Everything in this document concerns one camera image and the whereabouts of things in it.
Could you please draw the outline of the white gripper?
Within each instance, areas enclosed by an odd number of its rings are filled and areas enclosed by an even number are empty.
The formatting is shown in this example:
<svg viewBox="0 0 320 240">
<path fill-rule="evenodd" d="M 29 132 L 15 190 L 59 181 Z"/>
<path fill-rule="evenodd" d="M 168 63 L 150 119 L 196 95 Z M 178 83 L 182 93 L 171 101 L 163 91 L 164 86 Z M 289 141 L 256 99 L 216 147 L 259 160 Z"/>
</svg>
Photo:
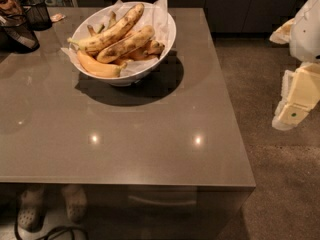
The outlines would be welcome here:
<svg viewBox="0 0 320 240">
<path fill-rule="evenodd" d="M 269 40 L 289 43 L 291 56 L 304 62 L 295 71 L 286 70 L 282 78 L 272 127 L 287 131 L 297 127 L 320 101 L 320 0 L 307 0 L 295 18 L 277 28 Z"/>
</svg>

